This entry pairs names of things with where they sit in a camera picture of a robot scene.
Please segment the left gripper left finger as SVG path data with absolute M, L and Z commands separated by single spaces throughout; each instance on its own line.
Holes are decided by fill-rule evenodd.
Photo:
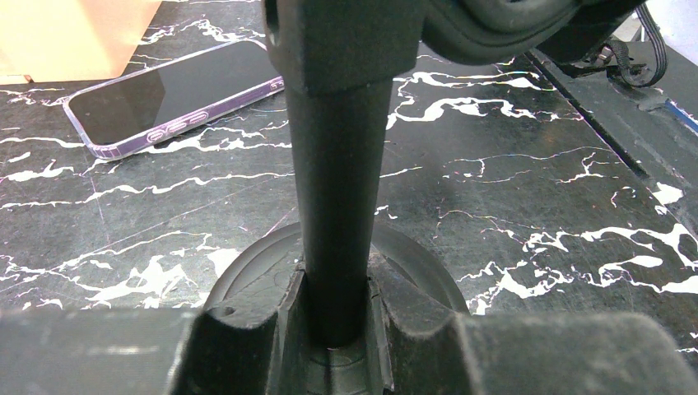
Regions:
M 263 394 L 293 268 L 222 277 L 202 309 L 1 314 L 4 394 Z

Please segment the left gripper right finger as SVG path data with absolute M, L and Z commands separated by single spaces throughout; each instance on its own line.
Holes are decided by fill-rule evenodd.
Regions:
M 449 309 L 389 265 L 370 276 L 396 394 L 694 394 L 697 377 L 653 319 L 625 312 Z

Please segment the purple back magsafe phone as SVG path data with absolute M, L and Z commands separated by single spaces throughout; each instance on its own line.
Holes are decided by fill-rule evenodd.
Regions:
M 283 91 L 264 46 L 224 43 L 80 90 L 63 110 L 97 159 L 119 160 Z

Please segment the black round base phone stand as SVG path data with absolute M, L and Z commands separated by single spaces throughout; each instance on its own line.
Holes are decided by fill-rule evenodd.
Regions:
M 363 324 L 393 79 L 419 44 L 465 65 L 539 47 L 572 63 L 634 1 L 266 1 L 268 52 L 286 83 L 310 326 L 332 348 Z

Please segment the orange desk file organizer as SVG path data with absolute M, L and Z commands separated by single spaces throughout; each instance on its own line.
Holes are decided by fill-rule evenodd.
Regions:
M 158 1 L 3 1 L 1 83 L 120 76 Z

